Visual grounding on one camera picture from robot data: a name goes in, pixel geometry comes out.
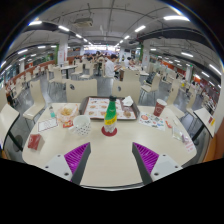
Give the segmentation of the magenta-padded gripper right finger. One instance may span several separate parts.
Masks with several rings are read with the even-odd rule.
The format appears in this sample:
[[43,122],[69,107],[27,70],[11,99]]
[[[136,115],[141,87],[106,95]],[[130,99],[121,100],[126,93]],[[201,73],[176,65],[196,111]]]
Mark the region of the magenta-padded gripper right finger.
[[138,143],[133,143],[132,153],[136,159],[144,185],[182,169],[182,167],[169,155],[157,154],[151,149]]

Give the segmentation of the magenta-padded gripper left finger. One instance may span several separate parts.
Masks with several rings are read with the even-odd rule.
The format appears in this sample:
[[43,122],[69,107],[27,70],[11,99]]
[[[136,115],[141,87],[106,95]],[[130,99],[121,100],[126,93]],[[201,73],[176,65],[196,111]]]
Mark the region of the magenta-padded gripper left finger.
[[87,142],[65,155],[55,155],[44,166],[44,170],[79,185],[90,153],[90,143]]

